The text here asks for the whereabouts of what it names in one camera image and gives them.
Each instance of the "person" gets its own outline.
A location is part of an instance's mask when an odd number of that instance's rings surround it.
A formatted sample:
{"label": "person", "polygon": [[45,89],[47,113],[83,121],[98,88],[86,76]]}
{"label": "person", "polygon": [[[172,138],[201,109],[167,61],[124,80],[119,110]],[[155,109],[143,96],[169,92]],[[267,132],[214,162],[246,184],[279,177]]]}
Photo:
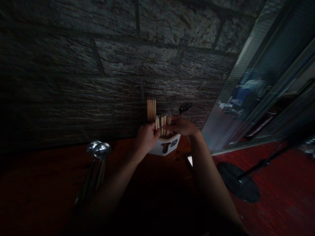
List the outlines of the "person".
{"label": "person", "polygon": [[[191,219],[195,217],[198,219],[204,218],[204,220],[201,219],[200,221],[206,222],[204,224],[206,231],[212,235],[247,235],[246,229],[241,223],[229,192],[215,166],[201,130],[182,116],[172,116],[172,120],[174,121],[172,125],[166,125],[163,126],[163,128],[184,136],[189,136],[193,159],[193,177],[198,192],[200,193],[202,212],[206,212],[206,214],[200,214],[201,211],[198,211],[198,213],[190,213],[194,215],[193,217],[190,216]],[[120,163],[116,172],[105,180],[103,186],[95,193],[92,200],[86,205],[83,205],[82,208],[74,214],[67,230],[68,234],[91,234],[93,232],[100,233],[103,231],[107,233],[107,235],[111,233],[118,235],[118,232],[122,228],[129,233],[138,229],[139,232],[145,231],[145,234],[154,234],[152,227],[147,228],[144,226],[144,221],[147,220],[146,217],[138,220],[134,219],[136,218],[134,215],[129,216],[127,221],[131,221],[132,224],[129,224],[131,226],[129,226],[128,229],[126,228],[126,223],[123,223],[124,221],[120,219],[118,220],[118,226],[112,223],[115,210],[137,165],[157,143],[160,130],[156,130],[154,134],[154,126],[155,123],[151,123],[142,125],[139,128],[132,150]],[[163,220],[167,218],[167,216],[167,212],[164,212],[159,219]],[[165,222],[162,222],[154,227],[160,227],[164,224]],[[181,226],[180,229],[182,229],[182,231],[178,233],[180,235],[194,234],[192,231],[185,230],[188,226],[189,221]]]}

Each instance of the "stone wall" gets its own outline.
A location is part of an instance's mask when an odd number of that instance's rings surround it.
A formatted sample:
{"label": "stone wall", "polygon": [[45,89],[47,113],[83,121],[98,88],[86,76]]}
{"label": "stone wall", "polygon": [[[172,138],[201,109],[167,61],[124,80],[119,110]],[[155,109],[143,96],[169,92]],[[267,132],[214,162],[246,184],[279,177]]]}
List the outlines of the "stone wall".
{"label": "stone wall", "polygon": [[147,98],[202,128],[264,4],[3,2],[2,150],[134,137]]}

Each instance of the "wooden table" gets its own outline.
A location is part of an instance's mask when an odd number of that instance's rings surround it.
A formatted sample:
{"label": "wooden table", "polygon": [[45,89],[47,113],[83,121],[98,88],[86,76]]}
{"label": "wooden table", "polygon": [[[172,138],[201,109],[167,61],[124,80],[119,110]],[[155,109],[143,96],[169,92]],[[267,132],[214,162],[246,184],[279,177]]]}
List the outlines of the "wooden table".
{"label": "wooden table", "polygon": [[[106,175],[128,153],[134,139],[110,142]],[[13,160],[0,176],[1,235],[57,235],[67,223],[74,201],[87,175],[92,157],[86,146],[72,146],[2,156]],[[179,140],[177,150],[165,157],[147,155],[138,165],[122,202],[141,195],[157,194],[161,204],[172,198],[168,187],[177,186],[194,195],[192,169],[187,162],[190,143]]]}

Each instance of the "hand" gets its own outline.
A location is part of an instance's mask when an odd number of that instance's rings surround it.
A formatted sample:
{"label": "hand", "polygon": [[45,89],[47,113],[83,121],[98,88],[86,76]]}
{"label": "hand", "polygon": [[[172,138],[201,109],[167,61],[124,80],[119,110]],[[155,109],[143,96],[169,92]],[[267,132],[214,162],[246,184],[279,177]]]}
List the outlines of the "hand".
{"label": "hand", "polygon": [[175,131],[176,133],[185,136],[195,135],[200,132],[200,129],[198,129],[193,123],[180,115],[172,116],[172,121],[175,121],[174,125],[165,125],[162,128],[170,131]]}
{"label": "hand", "polygon": [[137,153],[138,158],[142,161],[144,156],[155,146],[160,136],[160,129],[153,132],[155,122],[151,124],[142,125],[138,130],[138,135],[134,145],[134,151]]}

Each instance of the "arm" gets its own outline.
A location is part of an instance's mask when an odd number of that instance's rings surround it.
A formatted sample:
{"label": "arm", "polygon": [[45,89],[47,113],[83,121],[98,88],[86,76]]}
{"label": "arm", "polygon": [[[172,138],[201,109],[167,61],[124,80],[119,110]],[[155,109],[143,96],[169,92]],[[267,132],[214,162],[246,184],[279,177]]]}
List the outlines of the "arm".
{"label": "arm", "polygon": [[173,116],[174,125],[163,128],[181,135],[189,135],[193,158],[193,174],[196,184],[207,203],[236,227],[246,231],[241,223],[230,194],[213,162],[202,132],[182,116]]}
{"label": "arm", "polygon": [[74,215],[68,233],[86,234],[105,229],[104,222],[108,222],[115,211],[137,165],[158,141],[160,129],[153,134],[154,126],[155,123],[140,127],[131,152],[120,163],[116,172],[105,180],[92,200]]}

